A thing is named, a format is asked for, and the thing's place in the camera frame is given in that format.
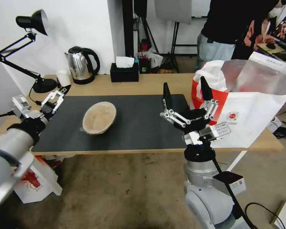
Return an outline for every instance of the black desk lamp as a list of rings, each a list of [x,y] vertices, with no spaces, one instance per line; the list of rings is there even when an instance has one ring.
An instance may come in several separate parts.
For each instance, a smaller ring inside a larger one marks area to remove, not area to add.
[[[11,62],[9,62],[6,58],[10,55],[12,55],[13,53],[19,51],[20,49],[24,48],[25,46],[31,44],[32,42],[34,42],[36,39],[36,33],[34,33],[32,31],[32,29],[36,29],[38,32],[44,34],[44,35],[48,35],[47,34],[47,30],[48,30],[48,19],[47,16],[45,14],[45,12],[43,10],[38,10],[35,13],[33,13],[33,15],[31,17],[25,17],[25,16],[18,16],[16,17],[16,23],[17,25],[19,25],[21,28],[24,28],[25,31],[29,32],[27,33],[24,37],[20,38],[19,40],[15,41],[13,44],[7,46],[6,48],[0,50],[0,62],[14,68],[17,69],[18,71],[23,72],[24,74],[29,75],[30,77],[33,77],[36,81],[33,85],[33,89],[36,93],[46,93],[49,91],[52,91],[53,89],[56,88],[57,83],[55,80],[53,79],[43,79],[41,78],[41,75],[33,72],[33,71],[29,71],[27,69],[24,69],[18,65],[15,65]],[[31,41],[29,41],[28,43],[20,46],[19,48],[14,48],[14,49],[10,49],[12,46],[14,46],[15,44],[19,43],[20,41],[24,40],[24,39],[30,39]]]

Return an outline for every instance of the bowl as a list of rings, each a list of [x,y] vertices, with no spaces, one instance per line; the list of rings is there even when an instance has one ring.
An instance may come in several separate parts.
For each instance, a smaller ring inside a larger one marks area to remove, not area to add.
[[[113,124],[117,109],[110,102],[99,102],[90,107],[83,118],[83,129],[91,135],[104,133]]]

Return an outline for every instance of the kettle handle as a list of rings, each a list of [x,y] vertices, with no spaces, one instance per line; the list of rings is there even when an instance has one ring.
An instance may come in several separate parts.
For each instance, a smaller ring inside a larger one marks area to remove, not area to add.
[[[100,69],[100,62],[99,62],[99,57],[98,57],[98,55],[95,53],[95,51],[93,51],[93,50],[91,50],[91,49],[88,49],[88,48],[82,48],[82,53],[83,53],[84,57],[85,57],[86,60],[87,60],[88,71],[91,72],[93,75],[98,74],[99,69]],[[92,55],[92,56],[94,57],[94,59],[95,59],[95,62],[96,62],[96,64],[97,64],[97,67],[96,67],[95,70],[93,69],[91,60],[90,60],[90,58],[89,58],[88,55]]]

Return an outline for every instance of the electric kettle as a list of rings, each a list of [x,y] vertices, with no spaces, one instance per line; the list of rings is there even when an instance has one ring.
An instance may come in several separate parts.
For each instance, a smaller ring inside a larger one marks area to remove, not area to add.
[[[74,83],[87,84],[94,80],[95,75],[99,72],[100,63],[99,57],[93,50],[74,46],[65,55]],[[92,55],[95,59],[97,64],[95,69],[92,66],[89,55]]]

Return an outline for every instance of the black table mat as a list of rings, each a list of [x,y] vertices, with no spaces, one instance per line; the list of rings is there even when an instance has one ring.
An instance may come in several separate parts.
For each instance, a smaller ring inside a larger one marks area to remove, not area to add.
[[[186,145],[182,131],[160,117],[162,95],[66,96],[53,119],[41,133],[33,152],[179,149]],[[172,95],[174,111],[188,109],[184,95]],[[117,116],[101,135],[82,129],[86,111],[95,103],[115,105]]]

